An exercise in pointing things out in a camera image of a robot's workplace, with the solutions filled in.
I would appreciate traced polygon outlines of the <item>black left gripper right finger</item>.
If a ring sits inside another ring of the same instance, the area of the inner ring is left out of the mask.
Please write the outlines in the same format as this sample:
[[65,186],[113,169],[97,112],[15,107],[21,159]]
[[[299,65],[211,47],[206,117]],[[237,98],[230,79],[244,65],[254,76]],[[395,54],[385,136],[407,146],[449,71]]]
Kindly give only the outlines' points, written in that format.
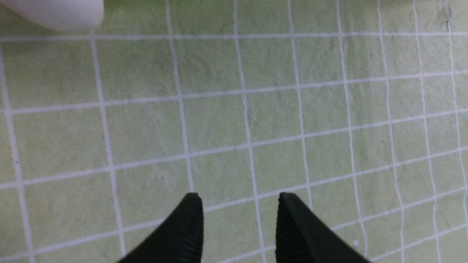
[[294,193],[279,194],[275,240],[278,263],[369,263]]

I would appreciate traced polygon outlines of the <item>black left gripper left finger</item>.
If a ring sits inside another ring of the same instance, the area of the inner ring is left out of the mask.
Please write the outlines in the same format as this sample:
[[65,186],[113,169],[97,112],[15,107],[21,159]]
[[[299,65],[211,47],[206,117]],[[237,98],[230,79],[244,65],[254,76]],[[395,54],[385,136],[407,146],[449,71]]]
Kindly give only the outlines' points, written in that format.
[[200,263],[204,243],[201,197],[187,193],[172,213],[119,263]]

